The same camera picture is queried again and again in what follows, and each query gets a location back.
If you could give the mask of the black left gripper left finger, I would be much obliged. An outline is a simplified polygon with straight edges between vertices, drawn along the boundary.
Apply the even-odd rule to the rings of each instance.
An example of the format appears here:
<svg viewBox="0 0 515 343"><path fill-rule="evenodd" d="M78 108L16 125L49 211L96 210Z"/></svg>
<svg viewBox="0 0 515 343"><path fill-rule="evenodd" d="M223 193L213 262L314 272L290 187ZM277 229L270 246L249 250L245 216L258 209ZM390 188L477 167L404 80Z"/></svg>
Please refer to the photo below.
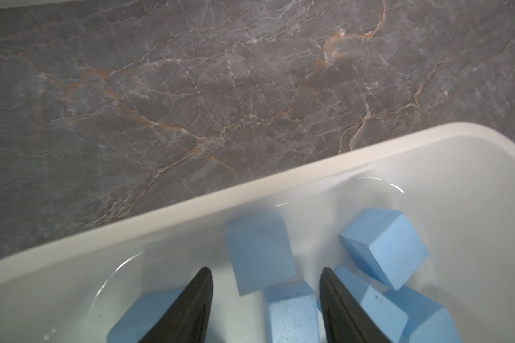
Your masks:
<svg viewBox="0 0 515 343"><path fill-rule="evenodd" d="M212 272L203 267L140 343L204 342L212 301Z"/></svg>

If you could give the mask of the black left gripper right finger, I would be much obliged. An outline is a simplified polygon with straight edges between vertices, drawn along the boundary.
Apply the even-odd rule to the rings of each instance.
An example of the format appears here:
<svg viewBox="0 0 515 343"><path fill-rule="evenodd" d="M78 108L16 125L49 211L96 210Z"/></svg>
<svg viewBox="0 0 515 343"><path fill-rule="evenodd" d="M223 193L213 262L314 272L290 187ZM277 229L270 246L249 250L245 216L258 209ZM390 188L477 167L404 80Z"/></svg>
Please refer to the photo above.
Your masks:
<svg viewBox="0 0 515 343"><path fill-rule="evenodd" d="M323 268L319 293L327 342L390 342L330 267Z"/></svg>

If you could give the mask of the light blue cube block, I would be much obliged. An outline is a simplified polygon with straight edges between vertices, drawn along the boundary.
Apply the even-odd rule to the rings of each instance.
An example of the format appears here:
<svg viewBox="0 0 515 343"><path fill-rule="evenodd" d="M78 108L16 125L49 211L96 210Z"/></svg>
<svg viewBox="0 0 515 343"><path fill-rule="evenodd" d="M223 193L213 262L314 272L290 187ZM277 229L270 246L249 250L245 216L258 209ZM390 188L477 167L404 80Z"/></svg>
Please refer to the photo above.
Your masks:
<svg viewBox="0 0 515 343"><path fill-rule="evenodd" d="M231 220L226 226L226 239L241 296L298 274L286 223L278 212L257 212Z"/></svg>
<svg viewBox="0 0 515 343"><path fill-rule="evenodd" d="M316 293L306 282L267 288L268 342L320 342Z"/></svg>
<svg viewBox="0 0 515 343"><path fill-rule="evenodd" d="M390 342L398 342L409 316L378 290L346 268L338 266L333 271Z"/></svg>
<svg viewBox="0 0 515 343"><path fill-rule="evenodd" d="M139 342L157 324L183 290L180 287L140 297L111 328L107 334L107 342Z"/></svg>
<svg viewBox="0 0 515 343"><path fill-rule="evenodd" d="M408 217L399 210L367 208L339 234L359 269L400 290L429 257Z"/></svg>

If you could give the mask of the long light blue block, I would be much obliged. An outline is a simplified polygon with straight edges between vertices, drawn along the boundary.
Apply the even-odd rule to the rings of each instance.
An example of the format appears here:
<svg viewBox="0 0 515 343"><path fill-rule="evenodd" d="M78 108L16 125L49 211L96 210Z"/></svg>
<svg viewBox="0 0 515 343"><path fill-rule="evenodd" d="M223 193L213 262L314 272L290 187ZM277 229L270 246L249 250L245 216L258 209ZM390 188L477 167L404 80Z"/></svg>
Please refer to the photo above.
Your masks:
<svg viewBox="0 0 515 343"><path fill-rule="evenodd" d="M409 316L399 342L462 343L449 311L442 304L407 286L384 295Z"/></svg>

